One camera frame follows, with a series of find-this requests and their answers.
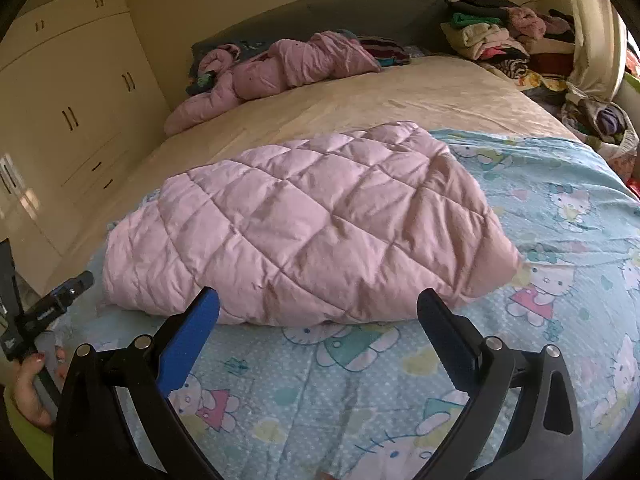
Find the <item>pink puffer jacket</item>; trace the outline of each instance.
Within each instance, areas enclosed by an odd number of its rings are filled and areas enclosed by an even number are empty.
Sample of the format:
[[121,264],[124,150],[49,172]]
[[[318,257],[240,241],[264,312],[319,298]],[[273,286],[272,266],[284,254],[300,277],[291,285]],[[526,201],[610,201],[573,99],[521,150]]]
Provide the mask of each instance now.
[[207,54],[207,70],[220,67],[211,92],[181,103],[164,124],[167,136],[179,134],[241,105],[244,101],[276,95],[289,88],[328,78],[380,72],[380,64],[356,39],[338,32],[318,32],[309,41],[280,40],[267,52],[228,70],[230,54],[215,49]]
[[111,303],[170,316],[205,286],[221,323],[415,319],[515,274],[518,251],[474,178],[414,123],[249,150],[165,181],[110,233]]

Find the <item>light blue bedspread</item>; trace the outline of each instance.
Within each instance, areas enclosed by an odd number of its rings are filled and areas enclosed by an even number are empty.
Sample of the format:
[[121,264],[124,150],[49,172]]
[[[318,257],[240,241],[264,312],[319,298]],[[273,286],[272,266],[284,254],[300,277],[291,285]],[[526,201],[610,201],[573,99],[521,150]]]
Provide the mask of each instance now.
[[[584,475],[638,404],[640,203],[590,148],[440,130],[526,260],[513,282],[457,310],[511,348],[560,347],[578,400]],[[146,200],[153,200],[151,194]],[[99,283],[104,250],[89,268]],[[95,286],[58,326],[69,348],[126,346],[162,319],[104,304]],[[182,420],[228,480],[405,480],[465,402],[417,321],[286,330],[218,326],[184,387]],[[481,456],[491,460],[508,403]],[[131,403],[143,456],[157,465]]]

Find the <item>white wardrobe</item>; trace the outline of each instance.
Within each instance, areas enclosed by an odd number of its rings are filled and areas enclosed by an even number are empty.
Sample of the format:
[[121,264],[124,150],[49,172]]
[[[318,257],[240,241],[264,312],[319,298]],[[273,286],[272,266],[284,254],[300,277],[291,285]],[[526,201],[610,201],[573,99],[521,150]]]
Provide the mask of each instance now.
[[125,0],[55,0],[14,21],[0,43],[0,239],[38,293],[168,114]]

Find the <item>drawer handle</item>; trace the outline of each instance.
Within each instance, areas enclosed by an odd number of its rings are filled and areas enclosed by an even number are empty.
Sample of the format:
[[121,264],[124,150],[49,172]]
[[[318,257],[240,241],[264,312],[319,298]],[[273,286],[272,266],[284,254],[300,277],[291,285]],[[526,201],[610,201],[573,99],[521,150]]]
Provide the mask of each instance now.
[[4,184],[4,188],[6,189],[8,194],[13,194],[11,193],[11,190],[9,189],[9,186],[7,186],[6,184],[6,180],[4,179],[4,176],[2,176],[2,173],[0,173],[0,178],[2,179],[2,183]]
[[3,164],[2,167],[4,168],[4,170],[6,171],[6,174],[9,176],[9,180],[11,181],[12,186],[14,186],[15,189],[18,188],[18,186],[15,185],[15,180],[14,178],[11,176],[11,171],[9,171],[9,168],[6,166],[6,164]]
[[76,114],[74,113],[74,111],[71,109],[71,106],[67,107],[68,110],[71,112],[71,116],[74,118],[74,122],[76,123],[76,126],[79,126],[78,124],[78,119],[76,119]]
[[70,131],[73,131],[73,130],[74,130],[74,128],[73,128],[73,126],[71,126],[71,121],[70,121],[70,120],[69,120],[69,118],[66,116],[66,113],[65,113],[65,111],[64,111],[64,110],[62,110],[62,114],[63,114],[63,115],[64,115],[64,117],[65,117],[66,124],[68,124],[68,126],[69,126],[69,130],[70,130]]

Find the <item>metal screw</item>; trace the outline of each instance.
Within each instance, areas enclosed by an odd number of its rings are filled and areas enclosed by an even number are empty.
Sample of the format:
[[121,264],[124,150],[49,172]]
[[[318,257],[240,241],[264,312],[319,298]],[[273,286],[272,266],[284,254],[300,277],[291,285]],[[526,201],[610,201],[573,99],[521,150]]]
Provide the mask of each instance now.
[[502,348],[502,340],[496,336],[489,336],[484,342],[491,350],[499,350]]
[[148,335],[141,335],[133,342],[133,346],[135,346],[138,350],[149,348],[151,346],[151,338]]
[[91,345],[88,345],[87,343],[84,343],[83,345],[80,345],[76,349],[76,355],[78,357],[85,357],[85,356],[89,355],[90,351],[91,351]]
[[548,353],[551,357],[559,357],[560,349],[555,345],[547,345],[546,353]]

